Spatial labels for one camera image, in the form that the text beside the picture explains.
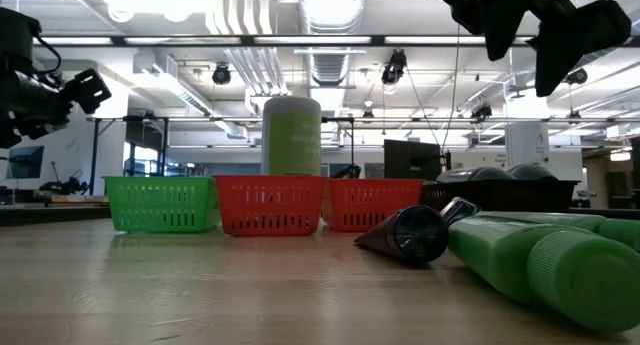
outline computer monitor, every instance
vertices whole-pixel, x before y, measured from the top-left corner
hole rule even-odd
[[[42,170],[44,146],[13,148],[9,152],[7,179],[37,179]]]
[[[440,146],[412,141],[384,141],[384,177],[435,181],[442,172]]]

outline green bottle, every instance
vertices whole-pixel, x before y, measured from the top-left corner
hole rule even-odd
[[[486,214],[449,231],[449,249],[513,300],[547,304],[599,332],[640,323],[640,255],[627,246],[577,227]]]
[[[521,221],[572,226],[607,239],[619,241],[640,252],[640,221],[607,219],[598,215],[484,211],[476,216],[518,219]]]

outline black bin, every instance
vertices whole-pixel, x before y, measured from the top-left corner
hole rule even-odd
[[[420,205],[442,210],[459,196],[486,211],[566,212],[579,181],[477,180],[425,185]]]

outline black camera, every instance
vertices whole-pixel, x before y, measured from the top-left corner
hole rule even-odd
[[[407,56],[404,54],[404,50],[393,50],[393,54],[382,72],[382,83],[385,85],[396,84],[404,75],[404,68],[406,66]]]
[[[218,63],[216,70],[213,72],[212,79],[216,85],[227,85],[230,83],[231,73],[229,72],[229,64]]]

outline table surface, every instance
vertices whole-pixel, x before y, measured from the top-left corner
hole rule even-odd
[[[355,235],[0,228],[3,344],[640,344],[498,294],[445,254],[409,269]]]

